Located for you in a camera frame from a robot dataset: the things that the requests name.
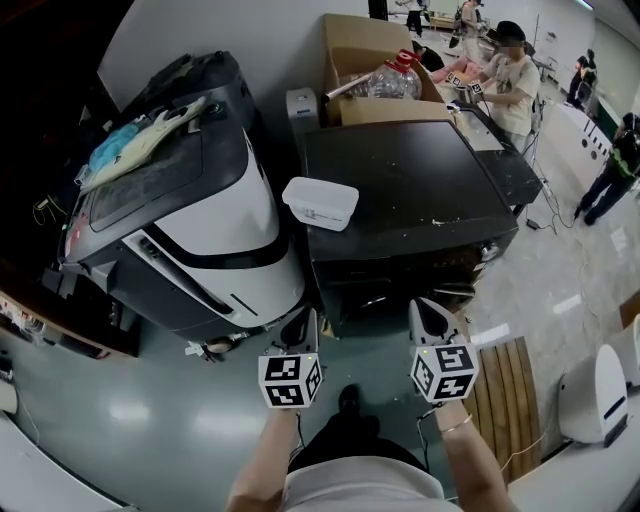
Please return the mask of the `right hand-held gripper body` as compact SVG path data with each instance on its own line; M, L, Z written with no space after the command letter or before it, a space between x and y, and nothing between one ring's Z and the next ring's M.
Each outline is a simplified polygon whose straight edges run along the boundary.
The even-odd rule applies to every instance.
M462 334L445 343L417 347L410 377L429 404L466 399L479 375L476 347Z

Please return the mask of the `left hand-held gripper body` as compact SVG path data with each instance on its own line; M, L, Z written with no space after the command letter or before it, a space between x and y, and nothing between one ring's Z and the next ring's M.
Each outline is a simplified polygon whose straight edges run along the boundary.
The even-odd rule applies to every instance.
M319 341L295 347L272 342L258 359L258 377L270 409L308 408L324 381Z

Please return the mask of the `wooden slat platform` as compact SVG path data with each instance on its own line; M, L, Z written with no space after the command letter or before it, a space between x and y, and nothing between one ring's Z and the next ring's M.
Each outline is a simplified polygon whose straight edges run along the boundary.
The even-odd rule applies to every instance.
M482 348L478 358L480 372L464 405L510 484L541 463L543 430L526 340Z

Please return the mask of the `person's black trousers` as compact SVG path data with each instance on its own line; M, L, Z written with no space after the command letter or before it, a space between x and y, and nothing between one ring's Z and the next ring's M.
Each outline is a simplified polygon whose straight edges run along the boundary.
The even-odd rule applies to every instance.
M378 427L379 421L375 416L338 412L290 462L288 472L348 457L389 458L429 472L428 467L407 449L380 437Z

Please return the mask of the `large white and grey appliance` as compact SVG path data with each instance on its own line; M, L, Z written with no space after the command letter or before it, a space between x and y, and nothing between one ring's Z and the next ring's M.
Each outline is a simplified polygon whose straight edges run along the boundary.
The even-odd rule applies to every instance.
M204 110L146 163L79 189L58 261L187 341L222 342L285 316L305 281L270 184L260 116L229 52L171 62L125 109L122 126L142 130L201 96Z

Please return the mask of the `person's white shirt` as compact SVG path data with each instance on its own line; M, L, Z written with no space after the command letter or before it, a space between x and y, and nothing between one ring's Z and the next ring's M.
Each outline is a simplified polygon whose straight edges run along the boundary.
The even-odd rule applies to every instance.
M463 512L440 482L407 463L347 457L311 465L286 478L278 512Z

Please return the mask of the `white plastic lidded container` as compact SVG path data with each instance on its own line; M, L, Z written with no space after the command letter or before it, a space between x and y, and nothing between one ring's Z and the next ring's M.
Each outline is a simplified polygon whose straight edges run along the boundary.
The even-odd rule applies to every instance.
M333 182L294 177L285 187L282 200L301 223L342 232L356 209L359 191Z

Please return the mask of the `black washing machine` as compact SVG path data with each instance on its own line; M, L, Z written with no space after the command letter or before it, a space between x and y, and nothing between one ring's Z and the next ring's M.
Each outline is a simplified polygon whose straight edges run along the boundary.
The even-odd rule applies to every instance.
M407 326L412 299L450 311L468 304L487 265L508 248L516 218L497 183L449 121L359 124L306 135L305 174L354 187L359 200L342 232L307 231L311 266L335 337ZM427 270L418 295L342 298L319 287L317 261L400 260Z

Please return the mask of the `white rounded toilet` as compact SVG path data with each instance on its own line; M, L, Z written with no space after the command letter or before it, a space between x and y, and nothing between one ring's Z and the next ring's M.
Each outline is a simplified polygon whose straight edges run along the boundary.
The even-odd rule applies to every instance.
M607 344L566 373L558 393L564 438L611 446L628 423L628 393L620 359Z

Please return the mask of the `open brown cardboard box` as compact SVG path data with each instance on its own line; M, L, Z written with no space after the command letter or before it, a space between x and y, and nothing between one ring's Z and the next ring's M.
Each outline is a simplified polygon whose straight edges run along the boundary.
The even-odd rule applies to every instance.
M323 16L326 63L324 91L338 88L350 76L375 71L401 50L410 51L408 30L399 24L365 17L325 14ZM411 63L422 84L418 100L349 98L340 95L328 101L330 126L347 126L392 121L447 120L453 117L425 68Z

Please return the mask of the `white appliance with knobs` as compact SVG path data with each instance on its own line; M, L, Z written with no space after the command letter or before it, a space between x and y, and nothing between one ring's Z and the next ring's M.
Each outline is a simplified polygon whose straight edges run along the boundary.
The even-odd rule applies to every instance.
M581 110L554 104L545 115L543 134L569 166L582 194L604 168L611 140Z

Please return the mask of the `grey white box unit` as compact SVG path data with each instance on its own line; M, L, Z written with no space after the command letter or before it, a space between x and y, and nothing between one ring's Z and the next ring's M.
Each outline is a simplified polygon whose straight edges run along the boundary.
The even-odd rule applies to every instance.
M288 90L285 101L289 123L295 135L320 128L319 102L311 88Z

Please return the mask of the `clear bottle with red cap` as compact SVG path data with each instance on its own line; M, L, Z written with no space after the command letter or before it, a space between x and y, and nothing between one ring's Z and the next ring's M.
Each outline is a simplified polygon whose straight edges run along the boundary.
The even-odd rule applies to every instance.
M412 68L417 56L402 49L393 60L385 60L376 69L368 82L369 98L420 100L422 82L420 76Z

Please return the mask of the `metal tube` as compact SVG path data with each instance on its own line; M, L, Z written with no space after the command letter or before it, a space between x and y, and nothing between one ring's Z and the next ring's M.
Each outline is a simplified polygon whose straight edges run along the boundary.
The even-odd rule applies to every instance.
M337 88L329 90L328 92L322 95L321 102L323 104L328 104L330 101L332 101L333 99L341 95L344 95L344 94L352 95L351 91L354 88L358 88L361 85L365 85L365 89L368 89L368 83L371 76L372 76L371 73L363 74L362 76L358 76L354 80L351 80L343 85L340 85Z

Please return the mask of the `pink cloth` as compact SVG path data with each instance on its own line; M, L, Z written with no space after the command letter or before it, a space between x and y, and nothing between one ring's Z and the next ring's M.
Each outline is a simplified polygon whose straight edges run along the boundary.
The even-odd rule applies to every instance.
M466 57L460 57L452 64L449 64L431 74L434 84L444 83L447 76L452 73L460 79L464 85L479 78L483 67Z

